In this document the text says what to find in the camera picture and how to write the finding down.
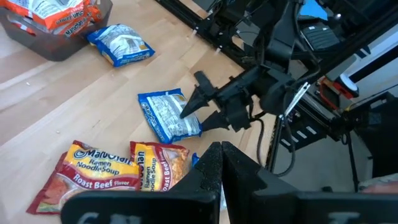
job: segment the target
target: blue noodle packet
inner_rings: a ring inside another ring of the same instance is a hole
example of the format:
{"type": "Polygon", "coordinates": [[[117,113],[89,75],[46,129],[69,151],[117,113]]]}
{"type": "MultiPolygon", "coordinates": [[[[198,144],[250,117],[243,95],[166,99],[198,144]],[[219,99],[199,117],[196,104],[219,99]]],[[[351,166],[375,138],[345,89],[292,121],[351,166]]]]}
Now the blue noodle packet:
{"type": "Polygon", "coordinates": [[[87,40],[91,45],[95,45],[114,67],[138,62],[155,54],[134,29],[123,24],[97,30],[88,34],[87,40]]]}
{"type": "Polygon", "coordinates": [[[180,113],[187,104],[181,89],[141,93],[138,94],[138,100],[146,120],[161,143],[171,144],[192,136],[201,136],[201,124],[194,114],[180,118],[180,113]]]}

